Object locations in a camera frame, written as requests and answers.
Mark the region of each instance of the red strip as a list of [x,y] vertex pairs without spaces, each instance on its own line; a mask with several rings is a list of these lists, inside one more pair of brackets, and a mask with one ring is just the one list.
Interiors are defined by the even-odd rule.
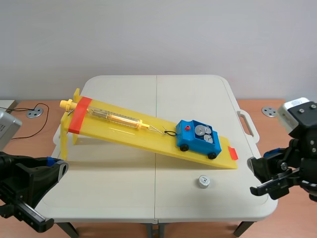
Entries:
[[238,160],[238,155],[237,155],[236,150],[234,148],[230,147],[230,146],[228,146],[228,150],[229,150],[231,159],[232,160]]
[[73,118],[70,122],[68,131],[79,134],[81,125],[83,123],[87,108],[91,102],[91,98],[82,97],[74,110]]

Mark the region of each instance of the metal disc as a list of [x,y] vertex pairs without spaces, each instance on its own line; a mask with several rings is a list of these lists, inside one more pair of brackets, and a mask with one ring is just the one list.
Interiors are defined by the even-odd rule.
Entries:
[[26,113],[26,116],[28,118],[37,118],[38,116],[42,115],[43,111],[44,111],[43,108],[36,107],[34,108],[34,110],[29,110]]
[[198,179],[198,184],[199,184],[199,187],[201,188],[207,188],[210,184],[210,178],[206,175],[201,175]]
[[196,135],[205,135],[206,127],[203,125],[198,125],[195,127],[195,134]]
[[209,142],[209,143],[213,143],[213,139],[211,135],[205,134],[204,135],[204,140]]
[[264,107],[262,108],[262,113],[270,118],[277,117],[277,110],[273,107]]
[[206,126],[206,133],[211,134],[211,129],[209,128],[209,126]]

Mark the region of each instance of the table handle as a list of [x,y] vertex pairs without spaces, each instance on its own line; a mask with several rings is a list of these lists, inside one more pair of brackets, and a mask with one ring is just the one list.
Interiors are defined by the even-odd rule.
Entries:
[[244,119],[244,121],[247,125],[247,128],[253,137],[254,142],[257,144],[260,140],[260,136],[259,136],[259,133],[258,133],[256,126],[254,125],[250,115],[244,110],[238,111],[237,114],[239,117],[242,117]]

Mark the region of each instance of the yellow inclined board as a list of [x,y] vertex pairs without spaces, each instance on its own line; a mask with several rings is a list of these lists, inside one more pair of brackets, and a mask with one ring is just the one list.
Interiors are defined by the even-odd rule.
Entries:
[[[150,124],[160,131],[164,131],[163,126],[167,130],[175,131],[176,124],[170,121],[155,118],[149,115],[141,114],[128,109],[120,108],[107,103],[92,100],[90,106],[100,108],[110,112],[122,114],[124,116],[141,119],[143,123]],[[69,127],[73,113],[70,114],[65,121],[64,127]],[[176,146],[176,137],[162,135],[156,131],[150,131],[146,128],[140,130],[106,121],[93,117],[89,114],[85,115],[80,135],[89,136],[101,140],[115,142],[123,145],[133,146],[142,150],[152,151],[155,153],[168,155],[184,160],[194,161],[201,164],[211,165],[215,167],[236,169],[237,164],[231,159],[228,146],[229,141],[225,137],[219,136],[222,152],[214,160],[207,158],[207,155],[195,153],[192,151],[182,152]]]

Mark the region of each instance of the white folding table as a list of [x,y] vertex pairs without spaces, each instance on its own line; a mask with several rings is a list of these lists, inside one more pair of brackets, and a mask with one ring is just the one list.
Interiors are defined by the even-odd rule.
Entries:
[[[68,141],[70,170],[36,210],[75,236],[70,222],[244,221],[235,235],[270,215],[277,201],[253,196],[260,182],[247,159],[260,157],[259,135],[250,116],[239,109],[227,81],[215,75],[98,76],[81,95],[165,120],[198,120],[229,139],[238,169],[224,170],[81,136]],[[249,131],[242,128],[244,117]],[[58,157],[59,130],[53,157]],[[211,178],[206,189],[200,175]]]

